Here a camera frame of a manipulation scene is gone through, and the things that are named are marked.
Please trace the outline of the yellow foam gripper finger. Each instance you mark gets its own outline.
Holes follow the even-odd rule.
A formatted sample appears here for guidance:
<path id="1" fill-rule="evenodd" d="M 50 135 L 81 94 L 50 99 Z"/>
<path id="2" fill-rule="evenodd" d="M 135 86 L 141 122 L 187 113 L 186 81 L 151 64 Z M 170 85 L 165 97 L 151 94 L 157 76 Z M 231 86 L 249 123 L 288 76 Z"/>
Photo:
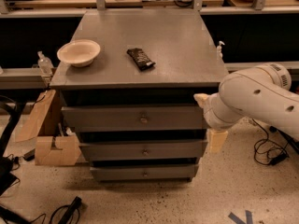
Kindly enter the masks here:
<path id="1" fill-rule="evenodd" d="M 203 108 L 205 106 L 206 100 L 208 98 L 208 95 L 205 93 L 196 93 L 193 96 L 194 100 L 197 102 L 197 104 Z"/>
<path id="2" fill-rule="evenodd" d="M 208 129 L 206 131 L 206 137 L 209 145 L 209 151 L 211 153 L 218 153 L 227 138 L 227 131 L 217 131 L 214 129 Z"/>

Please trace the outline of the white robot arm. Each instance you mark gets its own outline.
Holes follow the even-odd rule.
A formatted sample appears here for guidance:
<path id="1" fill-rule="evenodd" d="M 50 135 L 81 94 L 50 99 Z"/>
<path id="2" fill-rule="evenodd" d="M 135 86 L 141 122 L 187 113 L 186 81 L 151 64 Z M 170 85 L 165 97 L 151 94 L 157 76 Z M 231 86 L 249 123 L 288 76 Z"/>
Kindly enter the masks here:
<path id="1" fill-rule="evenodd" d="M 279 63 L 264 63 L 226 76 L 213 94 L 196 93 L 208 125 L 209 150 L 221 150 L 228 130 L 244 117 L 257 119 L 299 139 L 299 95 L 290 91 L 288 70 Z"/>

